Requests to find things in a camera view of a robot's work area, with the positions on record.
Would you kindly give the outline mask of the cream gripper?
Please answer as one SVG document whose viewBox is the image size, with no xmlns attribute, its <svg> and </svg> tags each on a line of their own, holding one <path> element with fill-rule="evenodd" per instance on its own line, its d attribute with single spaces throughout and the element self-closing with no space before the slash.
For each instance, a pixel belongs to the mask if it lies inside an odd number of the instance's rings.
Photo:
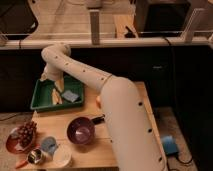
<svg viewBox="0 0 213 171">
<path fill-rule="evenodd" d="M 64 91 L 63 72 L 61 70 L 57 69 L 56 67 L 46 65 L 39 80 L 43 82 L 47 79 L 56 81 L 55 87 L 60 93 Z"/>
</svg>

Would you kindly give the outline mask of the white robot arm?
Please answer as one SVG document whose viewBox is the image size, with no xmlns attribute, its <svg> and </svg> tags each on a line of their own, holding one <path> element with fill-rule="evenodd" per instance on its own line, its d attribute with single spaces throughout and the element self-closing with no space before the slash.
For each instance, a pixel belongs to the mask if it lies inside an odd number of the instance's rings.
<svg viewBox="0 0 213 171">
<path fill-rule="evenodd" d="M 45 47 L 45 76 L 53 81 L 68 73 L 100 94 L 119 171 L 168 171 L 149 115 L 136 85 L 71 58 L 65 44 Z"/>
</svg>

